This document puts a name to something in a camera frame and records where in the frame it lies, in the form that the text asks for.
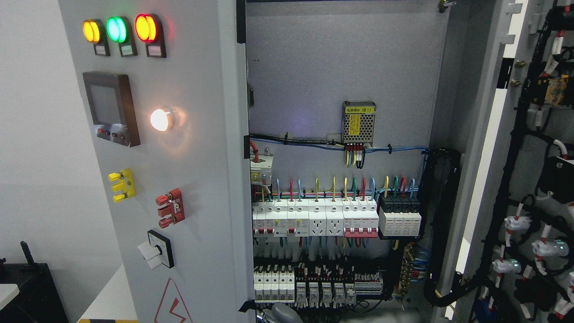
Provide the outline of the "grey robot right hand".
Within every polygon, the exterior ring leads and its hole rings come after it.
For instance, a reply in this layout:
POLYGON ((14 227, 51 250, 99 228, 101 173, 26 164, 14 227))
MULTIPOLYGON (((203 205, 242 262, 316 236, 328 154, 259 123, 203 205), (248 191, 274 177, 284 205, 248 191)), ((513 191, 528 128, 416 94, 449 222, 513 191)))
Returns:
POLYGON ((264 309, 257 314, 259 323, 303 323, 295 310, 285 303, 274 303, 271 309, 264 309))

